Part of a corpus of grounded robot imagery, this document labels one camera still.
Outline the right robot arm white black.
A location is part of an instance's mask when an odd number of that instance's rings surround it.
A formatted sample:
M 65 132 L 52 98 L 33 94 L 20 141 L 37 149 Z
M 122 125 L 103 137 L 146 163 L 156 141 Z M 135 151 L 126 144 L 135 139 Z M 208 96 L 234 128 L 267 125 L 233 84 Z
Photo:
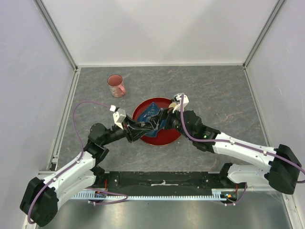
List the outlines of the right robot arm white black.
M 303 170 L 290 147 L 280 144 L 278 147 L 260 146 L 242 141 L 202 123 L 194 111 L 171 111 L 160 109 L 156 115 L 145 115 L 145 121 L 153 129 L 175 129 L 202 151 L 227 155 L 248 165 L 244 168 L 231 165 L 218 176 L 222 187 L 228 188 L 234 183 L 260 182 L 262 179 L 273 189 L 292 195 L 298 178 Z

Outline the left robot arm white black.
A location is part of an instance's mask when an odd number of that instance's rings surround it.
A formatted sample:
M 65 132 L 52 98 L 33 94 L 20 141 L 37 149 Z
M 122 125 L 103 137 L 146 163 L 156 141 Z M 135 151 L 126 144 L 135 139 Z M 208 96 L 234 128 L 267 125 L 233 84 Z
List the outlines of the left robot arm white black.
M 86 146 L 81 147 L 81 152 L 71 162 L 44 179 L 34 177 L 29 181 L 20 204 L 28 223 L 41 227 L 47 225 L 75 194 L 87 187 L 104 184 L 104 170 L 98 164 L 109 152 L 105 145 L 122 138 L 136 141 L 156 127 L 157 124 L 136 122 L 130 117 L 126 117 L 120 126 L 112 128 L 94 124 Z

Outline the blue shell-shaped dish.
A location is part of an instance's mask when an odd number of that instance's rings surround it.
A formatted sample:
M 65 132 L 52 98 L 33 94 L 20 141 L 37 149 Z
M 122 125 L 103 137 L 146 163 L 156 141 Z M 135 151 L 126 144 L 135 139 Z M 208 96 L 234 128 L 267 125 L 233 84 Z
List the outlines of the blue shell-shaped dish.
M 157 115 L 160 108 L 157 106 L 155 102 L 152 102 L 137 118 L 138 122 L 149 122 L 149 117 Z M 152 130 L 147 133 L 145 136 L 147 137 L 157 137 L 158 132 L 164 127 L 165 120 L 161 122 L 159 128 L 157 130 Z

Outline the beige ceramic cup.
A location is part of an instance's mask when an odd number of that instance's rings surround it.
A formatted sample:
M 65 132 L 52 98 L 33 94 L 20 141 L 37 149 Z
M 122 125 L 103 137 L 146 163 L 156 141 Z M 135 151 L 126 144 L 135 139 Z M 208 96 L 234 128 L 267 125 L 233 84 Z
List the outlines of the beige ceramic cup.
M 177 106 L 177 103 L 171 103 L 170 105 L 169 105 L 169 108 L 175 108 Z

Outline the red round tray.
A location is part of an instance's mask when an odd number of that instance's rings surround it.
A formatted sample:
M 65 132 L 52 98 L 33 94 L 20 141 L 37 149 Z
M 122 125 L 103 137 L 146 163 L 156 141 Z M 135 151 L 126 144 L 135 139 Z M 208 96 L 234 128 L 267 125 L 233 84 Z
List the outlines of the red round tray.
M 140 103 L 134 110 L 132 114 L 132 118 L 134 120 L 137 120 L 137 118 L 144 112 L 144 110 L 151 104 L 156 103 L 156 105 L 159 108 L 168 108 L 169 105 L 172 103 L 170 99 L 163 98 L 163 97 L 154 97 L 147 99 Z M 165 146 L 170 143 L 173 143 L 176 141 L 181 134 L 176 131 L 175 129 L 170 130 L 164 130 L 161 129 L 158 131 L 156 137 L 149 137 L 149 136 L 143 136 L 141 137 L 141 140 L 147 144 L 153 145 L 153 146 Z

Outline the pink floral mug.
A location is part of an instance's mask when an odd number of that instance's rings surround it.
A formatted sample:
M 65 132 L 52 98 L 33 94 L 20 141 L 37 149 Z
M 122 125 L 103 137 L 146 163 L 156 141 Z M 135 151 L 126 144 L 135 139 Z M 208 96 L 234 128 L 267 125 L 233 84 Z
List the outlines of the pink floral mug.
M 107 83 L 114 97 L 119 98 L 126 94 L 122 76 L 113 74 L 108 77 Z

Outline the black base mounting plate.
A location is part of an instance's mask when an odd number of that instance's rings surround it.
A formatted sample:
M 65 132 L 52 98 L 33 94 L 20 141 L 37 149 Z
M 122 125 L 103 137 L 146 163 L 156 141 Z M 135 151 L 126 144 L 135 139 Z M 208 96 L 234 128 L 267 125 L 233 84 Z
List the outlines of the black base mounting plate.
M 97 187 L 128 196 L 209 196 L 212 189 L 234 187 L 224 176 L 208 172 L 104 173 Z

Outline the left aluminium frame post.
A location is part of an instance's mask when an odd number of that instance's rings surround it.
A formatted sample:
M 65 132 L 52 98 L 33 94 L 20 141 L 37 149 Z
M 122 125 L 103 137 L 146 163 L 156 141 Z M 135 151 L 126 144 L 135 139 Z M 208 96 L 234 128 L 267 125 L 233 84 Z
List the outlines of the left aluminium frame post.
M 45 6 L 42 0 L 34 0 L 34 4 L 36 5 L 37 9 L 39 10 L 41 16 L 43 17 L 44 21 L 46 22 L 48 28 L 50 29 L 55 41 L 57 42 L 59 48 L 61 49 L 62 53 L 64 54 L 66 60 L 68 61 L 70 67 L 76 72 L 78 70 L 78 66 L 73 59 L 70 51 L 68 50 L 67 45 L 65 44 L 59 30 L 57 29 L 47 7 Z

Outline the aluminium frame post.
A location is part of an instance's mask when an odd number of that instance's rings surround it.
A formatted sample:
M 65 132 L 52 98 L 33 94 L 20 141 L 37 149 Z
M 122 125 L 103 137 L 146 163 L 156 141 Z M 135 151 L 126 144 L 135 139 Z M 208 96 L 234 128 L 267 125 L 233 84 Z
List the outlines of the aluminium frame post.
M 76 72 L 78 70 L 78 66 L 73 59 L 70 51 L 68 50 L 67 45 L 65 44 L 59 30 L 57 29 L 47 7 L 45 6 L 42 0 L 34 0 L 34 4 L 36 5 L 37 9 L 39 10 L 41 16 L 43 17 L 44 21 L 46 22 L 48 28 L 50 29 L 55 41 L 57 42 L 59 48 L 61 49 L 62 53 L 64 54 L 66 60 L 68 61 L 70 67 Z
M 256 38 L 252 48 L 250 49 L 244 63 L 243 63 L 243 69 L 246 70 L 249 66 L 250 62 L 252 61 L 254 55 L 258 51 L 261 43 L 265 39 L 266 35 L 268 34 L 269 30 L 271 29 L 275 19 L 277 18 L 278 14 L 282 10 L 283 6 L 285 5 L 286 0 L 277 0 L 271 13 L 269 14 L 266 22 L 264 23 L 258 37 Z

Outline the right aluminium frame post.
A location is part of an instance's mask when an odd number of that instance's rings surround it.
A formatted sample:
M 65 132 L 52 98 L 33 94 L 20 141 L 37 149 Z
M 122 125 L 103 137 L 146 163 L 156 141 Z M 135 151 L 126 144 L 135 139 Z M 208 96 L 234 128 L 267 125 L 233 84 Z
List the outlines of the right aluminium frame post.
M 250 49 L 244 63 L 243 63 L 243 69 L 246 70 L 249 66 L 250 62 L 252 61 L 254 55 L 258 51 L 261 43 L 265 39 L 266 35 L 268 34 L 269 30 L 271 29 L 275 19 L 277 18 L 278 14 L 282 10 L 283 6 L 285 5 L 286 0 L 277 0 L 271 13 L 269 14 L 266 22 L 264 23 L 258 37 L 256 38 L 252 48 Z

